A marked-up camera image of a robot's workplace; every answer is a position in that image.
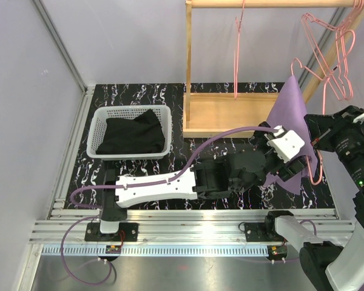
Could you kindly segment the purple garment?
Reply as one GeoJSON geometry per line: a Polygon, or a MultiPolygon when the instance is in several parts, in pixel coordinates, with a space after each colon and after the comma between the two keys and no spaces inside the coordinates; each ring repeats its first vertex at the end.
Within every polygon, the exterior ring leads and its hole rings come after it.
{"type": "MultiPolygon", "coordinates": [[[[307,109],[303,100],[302,92],[296,77],[292,75],[281,88],[266,122],[272,128],[281,125],[286,130],[293,130],[299,137],[302,138],[302,140],[304,140],[305,145],[300,149],[297,156],[307,156],[309,158],[311,172],[314,175],[317,170],[317,163],[319,159],[315,156],[315,152],[311,145],[308,126],[304,119],[306,114],[307,109]]],[[[277,175],[268,174],[263,186],[268,187],[273,183],[277,183],[286,191],[299,195],[302,178],[307,178],[308,176],[308,169],[304,169],[291,179],[284,182],[277,175]]]]}

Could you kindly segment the pink hanger with purple garment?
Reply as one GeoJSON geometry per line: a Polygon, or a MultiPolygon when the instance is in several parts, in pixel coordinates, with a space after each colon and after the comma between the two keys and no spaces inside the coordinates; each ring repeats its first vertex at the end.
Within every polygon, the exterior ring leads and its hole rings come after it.
{"type": "MultiPolygon", "coordinates": [[[[294,65],[295,63],[298,63],[300,68],[303,70],[306,70],[306,72],[309,75],[312,75],[312,77],[315,79],[315,88],[311,88],[311,89],[305,89],[303,91],[303,98],[304,98],[304,102],[307,104],[308,101],[312,98],[312,96],[314,95],[315,91],[317,90],[318,86],[322,83],[323,84],[323,90],[322,90],[322,115],[325,116],[326,114],[326,91],[327,91],[327,86],[331,85],[331,78],[333,77],[333,70],[331,70],[330,68],[327,68],[327,70],[329,70],[328,74],[325,74],[324,72],[322,72],[322,75],[319,75],[317,73],[315,73],[314,71],[312,71],[309,67],[303,65],[303,63],[298,59],[298,58],[294,58],[294,60],[291,62],[291,74],[294,75],[294,65]]],[[[306,157],[306,163],[307,163],[307,167],[308,167],[308,175],[309,175],[309,180],[310,183],[314,186],[318,185],[321,183],[322,178],[323,178],[323,156],[320,150],[316,150],[313,149],[313,151],[315,151],[314,157],[318,157],[318,162],[319,162],[319,173],[318,173],[318,180],[314,181],[314,176],[316,171],[312,171],[312,167],[311,167],[311,157],[307,156],[306,157]]]]}

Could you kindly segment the black trousers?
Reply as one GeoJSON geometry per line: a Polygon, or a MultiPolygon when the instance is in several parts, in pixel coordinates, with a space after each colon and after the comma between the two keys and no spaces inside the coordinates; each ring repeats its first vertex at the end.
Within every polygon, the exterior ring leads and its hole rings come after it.
{"type": "Polygon", "coordinates": [[[151,109],[134,119],[108,118],[106,124],[98,155],[160,153],[164,149],[161,124],[151,109]]]}

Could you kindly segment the pink wire hanger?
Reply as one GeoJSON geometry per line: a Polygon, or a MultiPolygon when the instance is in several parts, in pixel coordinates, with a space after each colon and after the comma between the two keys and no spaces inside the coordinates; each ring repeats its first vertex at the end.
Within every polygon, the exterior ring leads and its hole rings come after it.
{"type": "Polygon", "coordinates": [[[241,6],[241,14],[240,17],[235,18],[236,25],[236,46],[234,50],[234,99],[237,99],[238,96],[238,70],[239,70],[239,59],[240,59],[240,35],[241,35],[241,26],[243,21],[243,15],[245,10],[245,0],[242,0],[241,6]]]}

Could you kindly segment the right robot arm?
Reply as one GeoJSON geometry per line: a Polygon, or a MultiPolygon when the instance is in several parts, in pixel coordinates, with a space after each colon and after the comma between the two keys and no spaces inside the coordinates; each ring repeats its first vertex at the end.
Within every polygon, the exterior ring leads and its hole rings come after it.
{"type": "Polygon", "coordinates": [[[269,212],[263,233],[284,238],[298,251],[300,265],[316,290],[364,290],[364,109],[350,105],[332,115],[306,115],[314,149],[332,152],[341,165],[328,181],[342,218],[354,222],[345,246],[324,241],[289,212],[269,212]]]}

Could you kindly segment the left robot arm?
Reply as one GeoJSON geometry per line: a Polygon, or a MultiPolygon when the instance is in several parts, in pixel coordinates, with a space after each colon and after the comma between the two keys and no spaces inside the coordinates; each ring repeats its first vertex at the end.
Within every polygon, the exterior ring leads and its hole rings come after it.
{"type": "Polygon", "coordinates": [[[109,182],[104,192],[98,233],[106,241],[117,238],[120,222],[127,209],[149,201],[167,199],[222,199],[239,190],[262,186],[268,175],[283,181],[306,167],[300,156],[305,141],[293,130],[278,125],[273,129],[263,123],[252,136],[246,150],[194,164],[192,156],[186,167],[163,175],[123,177],[109,182]]]}

